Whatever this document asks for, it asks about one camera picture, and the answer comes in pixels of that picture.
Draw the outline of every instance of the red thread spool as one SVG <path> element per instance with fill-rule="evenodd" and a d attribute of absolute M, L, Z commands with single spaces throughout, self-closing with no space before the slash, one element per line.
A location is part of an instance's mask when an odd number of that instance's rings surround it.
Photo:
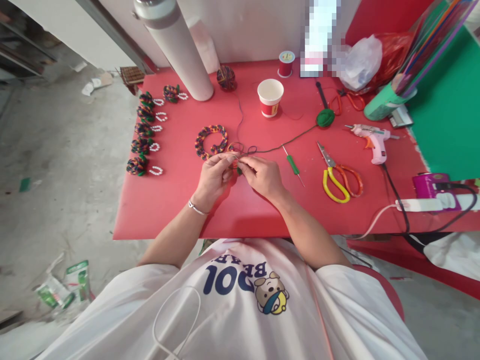
<path fill-rule="evenodd" d="M 288 78 L 292 75 L 292 66 L 294 65 L 295 54 L 291 51 L 282 51 L 280 56 L 280 67 L 278 68 L 278 76 Z"/>

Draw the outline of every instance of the pink glue gun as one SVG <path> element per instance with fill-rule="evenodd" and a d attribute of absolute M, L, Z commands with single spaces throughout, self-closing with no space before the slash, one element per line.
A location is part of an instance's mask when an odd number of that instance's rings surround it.
<path fill-rule="evenodd" d="M 352 133 L 361 138 L 366 138 L 365 149 L 371 148 L 373 151 L 372 164 L 380 165 L 387 160 L 387 153 L 385 151 L 384 141 L 387 139 L 400 139 L 398 136 L 391 135 L 390 131 L 380 129 L 375 126 L 368 126 L 362 124 L 345 125 Z"/>

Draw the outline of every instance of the white power strip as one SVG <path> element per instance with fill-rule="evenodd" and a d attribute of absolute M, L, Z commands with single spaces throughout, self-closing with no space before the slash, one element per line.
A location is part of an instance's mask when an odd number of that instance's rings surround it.
<path fill-rule="evenodd" d="M 471 194 L 460 194 L 456 195 L 458 202 L 460 203 L 461 209 L 465 210 L 470 206 L 472 203 L 472 195 Z M 475 206 L 472 208 L 472 211 L 480 210 L 480 195 L 476 195 L 477 201 Z M 439 198 L 429 198 L 429 199 L 402 199 L 401 203 L 407 212 L 435 212 L 435 211 L 442 211 L 444 209 L 448 209 L 451 206 L 444 206 L 445 201 Z M 402 208 L 399 205 L 398 200 L 395 201 L 396 209 L 398 211 L 402 211 Z"/>

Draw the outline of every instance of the yarn ball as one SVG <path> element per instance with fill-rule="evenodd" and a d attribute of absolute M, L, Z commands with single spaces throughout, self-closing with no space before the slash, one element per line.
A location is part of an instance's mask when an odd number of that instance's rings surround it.
<path fill-rule="evenodd" d="M 131 175 L 142 176 L 145 174 L 145 169 L 147 167 L 147 159 L 145 156 L 140 154 L 139 157 L 134 157 L 128 160 L 126 164 L 126 171 Z"/>
<path fill-rule="evenodd" d="M 216 71 L 216 81 L 218 82 L 218 85 L 227 92 L 234 91 L 237 88 L 235 73 L 230 66 L 220 66 Z"/>
<path fill-rule="evenodd" d="M 136 114 L 138 115 L 142 123 L 145 123 L 145 122 L 152 123 L 153 121 L 155 121 L 154 111 L 147 105 L 144 105 L 143 103 L 136 108 Z"/>
<path fill-rule="evenodd" d="M 135 124 L 135 133 L 139 138 L 149 138 L 154 134 L 150 126 L 142 122 L 137 122 Z"/>
<path fill-rule="evenodd" d="M 146 139 L 139 137 L 137 140 L 133 140 L 131 142 L 131 152 L 148 154 L 150 153 L 150 145 L 152 145 L 153 143 L 154 141 L 151 138 Z"/>
<path fill-rule="evenodd" d="M 323 109 L 316 117 L 316 124 L 321 128 L 330 126 L 335 119 L 335 113 L 332 109 Z"/>
<path fill-rule="evenodd" d="M 165 100 L 171 103 L 176 104 L 179 102 L 179 93 L 180 85 L 177 85 L 176 87 L 172 85 L 165 85 L 163 87 L 163 96 L 165 97 Z"/>
<path fill-rule="evenodd" d="M 150 109 L 153 109 L 155 104 L 154 104 L 154 99 L 152 97 L 152 95 L 150 95 L 150 93 L 147 91 L 146 93 L 144 94 L 141 94 L 139 96 L 140 98 L 140 102 L 145 105 L 146 107 L 149 107 Z"/>

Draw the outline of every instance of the red and white cup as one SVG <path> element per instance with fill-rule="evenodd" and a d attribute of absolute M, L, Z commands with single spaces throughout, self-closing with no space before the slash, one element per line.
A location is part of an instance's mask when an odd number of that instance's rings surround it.
<path fill-rule="evenodd" d="M 288 78 L 294 72 L 292 66 L 294 65 L 295 54 L 291 51 L 282 51 L 278 58 L 280 59 L 278 76 L 281 78 Z"/>
<path fill-rule="evenodd" d="M 267 79 L 258 85 L 257 91 L 261 102 L 261 113 L 266 118 L 273 118 L 279 110 L 284 86 L 278 80 Z"/>

